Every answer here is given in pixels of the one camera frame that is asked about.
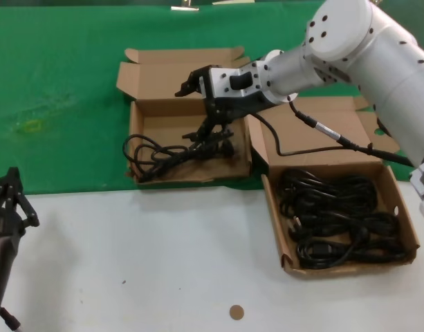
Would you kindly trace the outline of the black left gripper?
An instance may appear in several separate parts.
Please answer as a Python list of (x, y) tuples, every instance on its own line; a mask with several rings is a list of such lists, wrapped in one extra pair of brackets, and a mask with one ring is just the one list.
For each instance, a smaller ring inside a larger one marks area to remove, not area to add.
[[(19, 169), (10, 167), (6, 175), (0, 177), (0, 239), (21, 238), (25, 235), (24, 228), (39, 226), (37, 213), (22, 193), (23, 190)], [(24, 220), (17, 213), (16, 205), (2, 206), (8, 199), (14, 201), (15, 198), (26, 215)]]

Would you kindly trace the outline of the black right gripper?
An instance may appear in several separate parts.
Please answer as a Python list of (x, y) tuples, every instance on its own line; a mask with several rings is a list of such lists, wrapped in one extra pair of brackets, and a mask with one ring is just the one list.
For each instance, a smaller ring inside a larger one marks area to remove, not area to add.
[(234, 74), (239, 74), (239, 70), (207, 65), (193, 70), (181, 84), (174, 95), (185, 97), (193, 92), (201, 93), (209, 117), (195, 132), (182, 135), (183, 139), (190, 140), (195, 145), (204, 145), (220, 142), (234, 135), (227, 123), (217, 123), (233, 122), (237, 118), (233, 112), (240, 91), (234, 91), (230, 86), (230, 77)]

